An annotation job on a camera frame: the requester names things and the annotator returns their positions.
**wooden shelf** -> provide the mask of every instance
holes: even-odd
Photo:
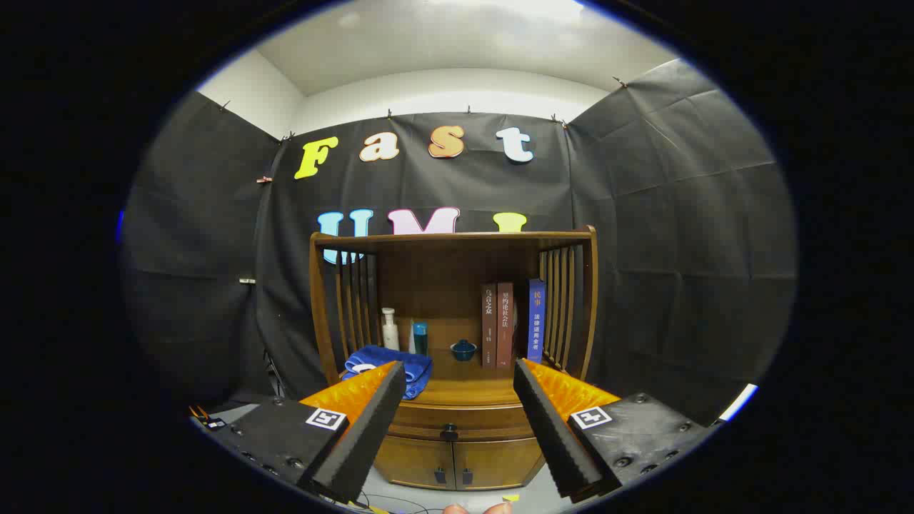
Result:
[[[337,251],[334,263],[324,261],[324,250]],[[544,461],[514,391],[514,366],[482,366],[482,287],[515,285],[516,357],[526,351],[528,281],[544,280],[544,362],[584,378],[599,296],[597,250],[591,226],[549,232],[312,234],[314,334],[329,383],[340,380],[341,362],[351,353],[383,344],[382,306],[396,311],[400,350],[409,347],[410,320],[428,326],[429,382],[416,399],[400,401],[375,461],[387,480],[449,490],[517,487],[529,481]],[[325,278],[332,284],[329,290]],[[572,325],[576,318],[577,331]],[[477,347],[468,361],[451,353],[451,344],[460,339]],[[441,435],[451,425],[458,437],[453,443]],[[438,468],[444,470],[443,481]],[[472,484],[462,482],[464,468],[474,470]]]
[[[431,379],[415,400],[404,400],[409,406],[485,407],[519,405],[514,391],[514,367],[483,368],[479,351],[473,358],[460,362],[449,349],[432,348]]]
[[[323,233],[312,236],[318,249],[343,252],[450,252],[532,251],[544,252],[590,240],[590,232],[454,232],[450,234],[378,235],[336,237]]]

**blue towel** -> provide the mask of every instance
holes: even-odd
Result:
[[[353,367],[359,364],[372,364],[375,367],[387,364],[392,360],[402,360],[406,368],[406,393],[404,400],[413,400],[421,393],[431,378],[431,358],[424,355],[396,351],[384,347],[368,346],[349,356],[345,362],[346,375],[343,380],[351,379],[358,373]]]

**white ceiling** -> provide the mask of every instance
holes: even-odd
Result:
[[[517,70],[605,91],[676,55],[573,0],[355,0],[291,25],[257,50],[313,95],[441,68]]]

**drawer knob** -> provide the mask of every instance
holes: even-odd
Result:
[[[459,434],[457,434],[457,426],[454,423],[447,423],[444,425],[444,430],[441,431],[441,439],[445,441],[456,441]]]

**white wall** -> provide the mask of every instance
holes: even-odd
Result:
[[[219,105],[273,137],[289,134],[302,93],[259,51],[241,55],[197,87]]]
[[[422,70],[361,80],[304,98],[290,130],[304,134],[369,118],[417,112],[499,112],[570,122],[608,91],[523,71]]]

